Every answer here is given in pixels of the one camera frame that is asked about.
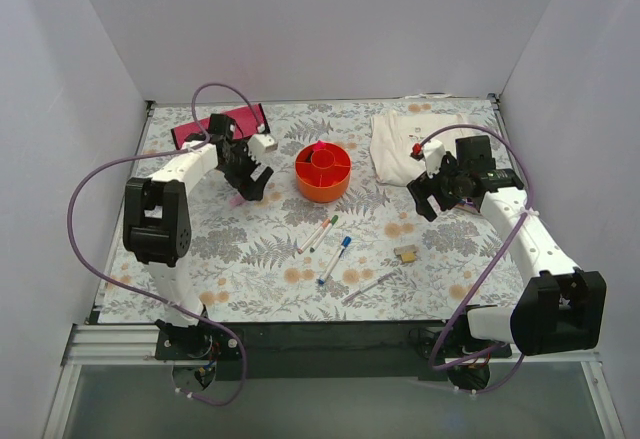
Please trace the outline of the orange cap white marker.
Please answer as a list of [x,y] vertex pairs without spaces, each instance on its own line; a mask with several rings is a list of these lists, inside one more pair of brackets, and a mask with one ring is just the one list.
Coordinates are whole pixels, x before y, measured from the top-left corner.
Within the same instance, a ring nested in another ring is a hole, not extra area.
[[306,249],[308,249],[311,244],[317,239],[317,237],[324,231],[324,229],[330,223],[330,219],[325,219],[315,230],[314,232],[297,248],[297,252],[302,254]]

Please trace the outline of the green cap white marker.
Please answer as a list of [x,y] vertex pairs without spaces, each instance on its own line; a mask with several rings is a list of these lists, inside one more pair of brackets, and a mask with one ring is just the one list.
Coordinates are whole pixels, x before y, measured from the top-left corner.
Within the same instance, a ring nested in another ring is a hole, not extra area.
[[334,227],[334,225],[336,224],[338,220],[338,216],[334,215],[328,222],[328,224],[323,228],[322,232],[320,233],[320,235],[312,242],[311,247],[310,247],[310,251],[311,252],[315,252],[320,244],[322,243],[322,241],[325,239],[325,237],[328,235],[328,233],[331,231],[331,229]]

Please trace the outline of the blue cap white marker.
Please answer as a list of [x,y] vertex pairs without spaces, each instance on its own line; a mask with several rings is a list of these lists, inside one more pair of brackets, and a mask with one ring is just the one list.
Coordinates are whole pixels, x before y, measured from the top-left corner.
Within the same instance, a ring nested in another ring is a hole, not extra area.
[[348,248],[350,243],[351,243],[351,237],[350,236],[345,236],[344,239],[342,240],[342,242],[340,243],[340,245],[338,246],[338,248],[336,249],[336,251],[334,252],[334,254],[331,257],[331,259],[329,260],[329,262],[328,262],[327,266],[325,267],[324,271],[319,276],[319,278],[317,280],[319,285],[324,285],[327,282],[327,280],[331,276],[331,273],[335,269],[337,263],[339,262],[340,258],[342,257],[342,255],[344,254],[345,250]]

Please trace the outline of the thin lilac pen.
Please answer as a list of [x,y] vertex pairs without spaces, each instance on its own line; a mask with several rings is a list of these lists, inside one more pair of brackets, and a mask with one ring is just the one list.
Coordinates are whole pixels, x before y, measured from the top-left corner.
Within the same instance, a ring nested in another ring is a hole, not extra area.
[[391,279],[393,277],[392,273],[389,274],[385,274],[383,276],[380,276],[377,279],[371,279],[368,282],[363,283],[358,289],[356,289],[354,292],[352,292],[351,294],[347,295],[345,298],[342,299],[342,303],[343,304],[348,304],[349,302],[353,301],[356,297],[360,296],[361,294],[366,293],[367,291],[381,285],[382,283],[386,282],[387,280]]

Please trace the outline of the lilac pastel highlighter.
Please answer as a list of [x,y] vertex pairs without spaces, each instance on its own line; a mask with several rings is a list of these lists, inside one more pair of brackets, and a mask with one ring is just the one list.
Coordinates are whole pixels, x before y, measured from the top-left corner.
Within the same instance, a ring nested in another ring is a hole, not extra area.
[[230,204],[231,207],[237,207],[237,206],[242,205],[244,202],[245,202],[244,198],[242,196],[238,195],[238,196],[232,198],[230,200],[229,204]]

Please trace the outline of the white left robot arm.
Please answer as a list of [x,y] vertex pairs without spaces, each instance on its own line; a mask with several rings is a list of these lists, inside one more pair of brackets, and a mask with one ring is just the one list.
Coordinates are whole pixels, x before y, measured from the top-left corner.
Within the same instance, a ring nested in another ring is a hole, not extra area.
[[246,201],[263,199],[273,169],[259,160],[277,149],[263,114],[247,132],[229,115],[213,114],[204,134],[188,136],[165,166],[148,177],[127,181],[123,244],[151,276],[157,294],[168,301],[166,321],[185,327],[178,346],[193,359],[213,345],[211,332],[198,325],[205,306],[189,278],[186,256],[192,241],[188,198],[205,176],[216,170]]

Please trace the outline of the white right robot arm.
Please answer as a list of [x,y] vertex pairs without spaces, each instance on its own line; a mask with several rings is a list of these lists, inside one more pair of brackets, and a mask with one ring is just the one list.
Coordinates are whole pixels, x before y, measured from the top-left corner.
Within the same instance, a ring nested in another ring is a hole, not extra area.
[[448,320],[454,348],[593,348],[606,285],[557,246],[485,135],[407,153],[406,191],[350,188],[338,144],[297,156],[297,192],[269,188],[240,221],[234,315],[248,321]]

